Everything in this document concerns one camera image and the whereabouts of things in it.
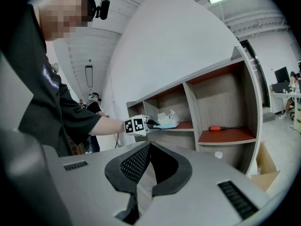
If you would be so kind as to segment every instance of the black t-shirt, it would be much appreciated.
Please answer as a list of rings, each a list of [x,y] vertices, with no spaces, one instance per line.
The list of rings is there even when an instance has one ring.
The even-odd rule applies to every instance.
[[[52,70],[32,5],[27,5],[3,52],[33,93],[19,130],[33,135],[43,145],[54,147],[59,156],[72,155],[67,134],[76,144],[84,142],[101,116],[82,109]]]
[[[93,113],[97,113],[97,112],[102,111],[99,108],[98,103],[96,101],[94,101],[94,100],[89,100],[88,103],[87,103],[87,105],[86,105],[86,107],[87,107],[87,110],[89,110],[89,111],[91,111]]]

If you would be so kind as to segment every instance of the white packaging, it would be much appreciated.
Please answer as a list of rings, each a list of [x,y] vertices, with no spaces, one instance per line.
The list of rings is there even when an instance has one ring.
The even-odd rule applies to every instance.
[[[170,110],[170,114],[166,115],[165,113],[158,114],[158,122],[159,126],[154,126],[155,128],[167,129],[167,128],[175,128],[180,123],[180,118],[176,112],[172,109]]]

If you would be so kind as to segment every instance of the ceiling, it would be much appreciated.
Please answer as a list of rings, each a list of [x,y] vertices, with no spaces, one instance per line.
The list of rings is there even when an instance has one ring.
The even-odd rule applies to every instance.
[[[43,0],[30,2],[38,4],[41,1]],[[69,51],[68,64],[71,64],[73,74],[65,73],[71,71],[64,69],[66,63],[59,63],[79,98],[86,100],[91,92],[102,94],[113,51],[131,16],[143,1],[110,0],[106,20],[94,19],[89,28],[79,28],[70,38],[64,40],[68,49],[65,51]],[[214,5],[207,0],[194,1],[214,13],[240,40],[290,29],[285,17],[271,0],[226,0]],[[85,66],[90,64],[93,65],[92,89],[87,87],[85,74]]]

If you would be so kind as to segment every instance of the screwdriver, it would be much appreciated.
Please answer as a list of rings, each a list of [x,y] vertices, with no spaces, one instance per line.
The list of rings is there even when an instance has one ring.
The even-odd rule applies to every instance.
[[[210,131],[218,131],[218,130],[227,130],[227,129],[235,129],[235,128],[241,128],[241,126],[236,126],[236,127],[211,126],[211,127],[209,127],[209,130]]]

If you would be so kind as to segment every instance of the shelving unit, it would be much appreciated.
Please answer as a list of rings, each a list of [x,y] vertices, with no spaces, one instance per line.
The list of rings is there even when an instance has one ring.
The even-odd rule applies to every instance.
[[[174,110],[180,124],[153,129],[149,140],[182,146],[214,156],[248,173],[258,147],[262,114],[256,78],[248,59],[236,46],[231,58],[203,68],[136,101],[128,102],[129,116]],[[209,131],[210,126],[241,127]]]

